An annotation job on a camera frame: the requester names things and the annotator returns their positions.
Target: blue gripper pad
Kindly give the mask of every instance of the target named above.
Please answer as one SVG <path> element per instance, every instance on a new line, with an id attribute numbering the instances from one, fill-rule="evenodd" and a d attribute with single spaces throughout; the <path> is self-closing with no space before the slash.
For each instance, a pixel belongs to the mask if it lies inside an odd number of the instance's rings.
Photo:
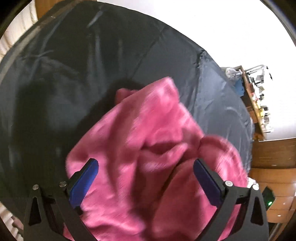
<path id="1" fill-rule="evenodd" d="M 202 189 L 204 190 L 207 198 L 209 199 L 210 204 L 219 207 L 222 204 L 221 190 L 215 180 L 212 178 L 211 174 L 199 161 L 199 159 L 195 160 L 193 164 L 193 172 Z"/>
<path id="2" fill-rule="evenodd" d="M 75 172 L 70 178 L 70 182 L 72 178 L 77 178 L 69 192 L 69 202 L 73 208 L 80 206 L 98 172 L 98 161 L 96 159 L 89 159 L 83 168 L 79 172 Z"/>

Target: black plastic sheet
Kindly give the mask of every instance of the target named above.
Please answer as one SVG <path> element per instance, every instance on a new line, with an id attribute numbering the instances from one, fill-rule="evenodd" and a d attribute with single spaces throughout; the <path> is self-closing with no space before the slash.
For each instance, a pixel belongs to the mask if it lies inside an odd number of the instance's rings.
<path id="1" fill-rule="evenodd" d="M 166 76 L 203 131 L 227 138 L 248 171 L 250 116 L 204 49 L 153 17 L 77 2 L 58 3 L 0 64 L 0 201 L 14 215 L 23 219 L 34 184 L 66 179 L 67 154 L 114 106 L 116 90 Z"/>

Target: silver screw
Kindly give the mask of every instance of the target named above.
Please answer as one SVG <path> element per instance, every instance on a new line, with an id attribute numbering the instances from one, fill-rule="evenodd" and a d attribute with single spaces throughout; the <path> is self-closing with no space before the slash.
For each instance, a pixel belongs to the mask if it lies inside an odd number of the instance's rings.
<path id="1" fill-rule="evenodd" d="M 35 191 L 35 190 L 37 190 L 39 188 L 39 185 L 38 184 L 35 184 L 34 186 L 33 186 L 33 190 Z"/>
<path id="2" fill-rule="evenodd" d="M 61 181 L 61 182 L 59 183 L 59 186 L 60 186 L 61 188 L 63 188 L 63 187 L 65 187 L 65 186 L 67 186 L 67 183 L 66 183 L 65 181 Z"/>
<path id="3" fill-rule="evenodd" d="M 258 191 L 259 190 L 259 186 L 258 185 L 253 185 L 252 186 L 254 190 Z"/>
<path id="4" fill-rule="evenodd" d="M 228 186 L 228 187 L 232 187 L 233 183 L 232 183 L 232 181 L 226 181 L 225 185 Z"/>

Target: pink towel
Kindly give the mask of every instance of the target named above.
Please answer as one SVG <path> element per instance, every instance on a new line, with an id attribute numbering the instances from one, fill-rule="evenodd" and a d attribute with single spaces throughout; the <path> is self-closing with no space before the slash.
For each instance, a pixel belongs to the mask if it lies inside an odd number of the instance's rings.
<path id="1" fill-rule="evenodd" d="M 193 162 L 202 158 L 223 180 L 246 187 L 237 150 L 221 137 L 204 136 L 168 77 L 139 91 L 120 89 L 115 102 L 66 160 L 69 177 L 89 158 L 99 162 L 81 204 L 82 221 L 98 240 L 194 240 L 216 208 Z M 238 209 L 220 239 L 229 235 Z M 73 239 L 66 228 L 64 236 Z"/>

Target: pink cloth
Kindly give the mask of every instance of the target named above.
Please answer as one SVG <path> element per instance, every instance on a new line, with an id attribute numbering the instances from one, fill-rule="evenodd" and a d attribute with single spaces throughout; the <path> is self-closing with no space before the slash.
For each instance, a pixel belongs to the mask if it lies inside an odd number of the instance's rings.
<path id="1" fill-rule="evenodd" d="M 120 89 L 115 102 L 66 160 L 69 177 L 89 158 L 99 162 L 82 221 L 98 240 L 194 240 L 216 208 L 193 162 L 202 158 L 223 180 L 246 187 L 237 150 L 221 137 L 204 136 L 168 77 L 139 91 Z M 229 235 L 238 208 L 220 239 Z M 64 236 L 72 239 L 66 228 Z"/>

